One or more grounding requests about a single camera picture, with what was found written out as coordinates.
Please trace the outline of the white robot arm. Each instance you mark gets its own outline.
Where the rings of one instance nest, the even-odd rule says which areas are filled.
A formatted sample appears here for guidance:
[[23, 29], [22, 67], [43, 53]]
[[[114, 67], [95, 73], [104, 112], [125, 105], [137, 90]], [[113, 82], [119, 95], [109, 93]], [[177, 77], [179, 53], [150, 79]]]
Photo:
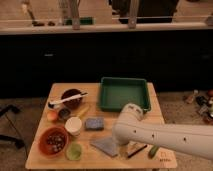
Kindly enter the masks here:
[[143, 118], [140, 106], [126, 104], [112, 128], [114, 141], [147, 143], [213, 160], [213, 126], [146, 123]]

